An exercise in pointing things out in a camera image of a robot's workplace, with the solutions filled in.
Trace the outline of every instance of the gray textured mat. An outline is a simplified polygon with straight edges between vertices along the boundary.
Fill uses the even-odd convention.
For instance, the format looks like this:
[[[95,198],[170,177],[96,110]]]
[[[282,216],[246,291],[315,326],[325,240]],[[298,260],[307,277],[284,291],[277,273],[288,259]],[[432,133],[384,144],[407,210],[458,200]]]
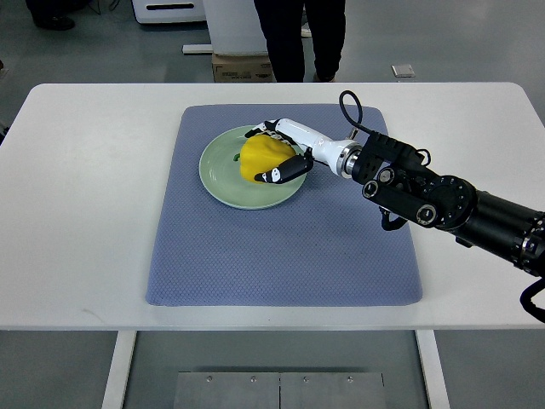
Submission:
[[[361,186],[328,167],[315,164],[296,194],[265,210],[233,209],[204,189],[198,161],[206,146],[227,130],[275,118],[291,118],[332,139],[350,130],[337,105],[215,105],[184,112],[146,300],[166,306],[419,301],[408,227],[384,232],[381,214],[362,197]],[[364,124],[387,133],[375,108],[364,108]],[[365,137],[358,136],[361,142]]]

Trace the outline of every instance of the white machine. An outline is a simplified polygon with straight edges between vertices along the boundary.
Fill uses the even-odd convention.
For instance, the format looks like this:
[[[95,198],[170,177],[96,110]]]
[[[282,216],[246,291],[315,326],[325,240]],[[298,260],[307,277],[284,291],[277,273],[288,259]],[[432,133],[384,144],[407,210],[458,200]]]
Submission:
[[[133,0],[140,24],[206,21],[203,0]]]

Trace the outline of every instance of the person's leg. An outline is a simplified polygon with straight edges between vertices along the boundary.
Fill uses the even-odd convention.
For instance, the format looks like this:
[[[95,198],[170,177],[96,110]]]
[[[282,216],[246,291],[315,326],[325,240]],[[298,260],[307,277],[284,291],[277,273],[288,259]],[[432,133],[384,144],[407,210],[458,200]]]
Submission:
[[[302,83],[305,76],[301,41],[303,1],[254,0],[254,4],[277,82]]]
[[[74,20],[65,16],[61,0],[26,0],[34,24],[47,30],[70,30]]]
[[[345,0],[306,0],[308,25],[313,33],[314,66],[321,81],[330,81],[339,70],[344,45]]]
[[[61,12],[60,0],[26,0],[32,15],[53,17]]]

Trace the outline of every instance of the cardboard box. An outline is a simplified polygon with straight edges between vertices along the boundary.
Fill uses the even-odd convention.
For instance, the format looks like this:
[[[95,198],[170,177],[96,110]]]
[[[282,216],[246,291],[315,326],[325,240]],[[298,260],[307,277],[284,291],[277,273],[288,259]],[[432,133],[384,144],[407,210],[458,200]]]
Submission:
[[[268,55],[212,54],[216,83],[271,83],[273,68]]]

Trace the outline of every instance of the ceramic plate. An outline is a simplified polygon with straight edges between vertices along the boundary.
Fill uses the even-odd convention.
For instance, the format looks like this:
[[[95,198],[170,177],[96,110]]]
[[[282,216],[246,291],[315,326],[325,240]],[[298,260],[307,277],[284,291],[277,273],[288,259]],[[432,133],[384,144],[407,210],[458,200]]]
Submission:
[[[303,175],[282,185],[243,179],[240,161],[233,158],[246,142],[244,134],[252,128],[252,125],[241,126],[219,135],[204,149],[198,163],[198,173],[206,190],[237,209],[256,210],[278,205],[297,192],[306,177]]]

